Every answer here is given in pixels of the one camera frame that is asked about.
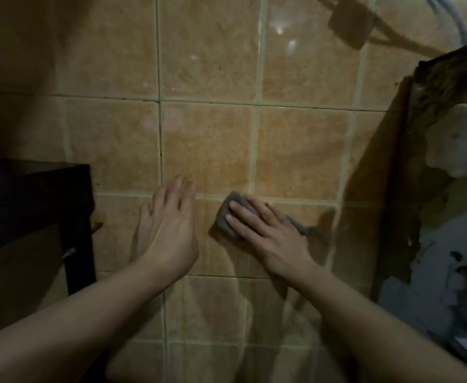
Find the bare arm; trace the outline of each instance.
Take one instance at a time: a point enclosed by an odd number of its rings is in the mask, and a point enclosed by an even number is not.
[[[184,276],[198,257],[195,186],[177,177],[141,206],[137,252],[125,269],[0,331],[0,381],[77,381],[144,304]]]
[[[254,245],[269,272],[320,311],[373,379],[467,383],[465,364],[313,262],[306,240],[283,214],[254,197],[249,200],[262,219],[233,202],[230,208],[238,219],[227,217],[230,225]]]

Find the gray sponge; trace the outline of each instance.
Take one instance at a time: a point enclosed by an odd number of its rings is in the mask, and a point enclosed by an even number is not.
[[[226,199],[224,200],[223,204],[221,205],[218,215],[216,216],[216,225],[218,228],[223,231],[226,235],[228,235],[230,238],[233,239],[244,239],[236,230],[234,230],[230,224],[226,221],[225,217],[226,215],[230,212],[230,207],[229,203],[234,200],[240,205],[246,207],[249,209],[251,212],[253,212],[255,215],[259,215],[259,213],[254,209],[254,207],[251,205],[251,203],[246,199],[245,195],[241,195],[238,192],[232,192],[229,194]],[[301,225],[301,223],[295,221],[293,218],[290,216],[287,216],[287,219],[289,220],[292,225],[297,229],[299,234],[301,235],[309,235],[309,234],[316,234],[317,233],[317,228],[314,226],[309,226],[305,227]]]

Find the human hand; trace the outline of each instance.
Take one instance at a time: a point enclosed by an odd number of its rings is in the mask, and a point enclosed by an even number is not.
[[[261,218],[232,201],[229,206],[237,217],[228,214],[226,220],[253,244],[258,261],[269,273],[295,285],[306,270],[315,265],[308,251],[306,237],[301,236],[287,217],[272,204],[250,195],[247,199]]]
[[[171,285],[186,275],[198,259],[194,231],[195,183],[177,176],[160,187],[152,204],[143,203],[137,230],[138,261]]]

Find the forearm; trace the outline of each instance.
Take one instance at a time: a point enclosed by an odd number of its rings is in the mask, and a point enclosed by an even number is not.
[[[296,288],[378,381],[467,383],[467,367],[318,265]]]
[[[75,380],[122,324],[162,292],[148,266],[124,270],[0,331],[0,381]]]

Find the right arm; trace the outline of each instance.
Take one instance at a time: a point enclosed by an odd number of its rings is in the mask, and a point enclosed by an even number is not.
[[[237,217],[230,214],[227,221],[253,244],[267,271],[283,278],[320,311],[373,379],[467,383],[467,365],[316,264],[306,239],[285,215],[271,204],[248,199],[261,218],[231,202]]]

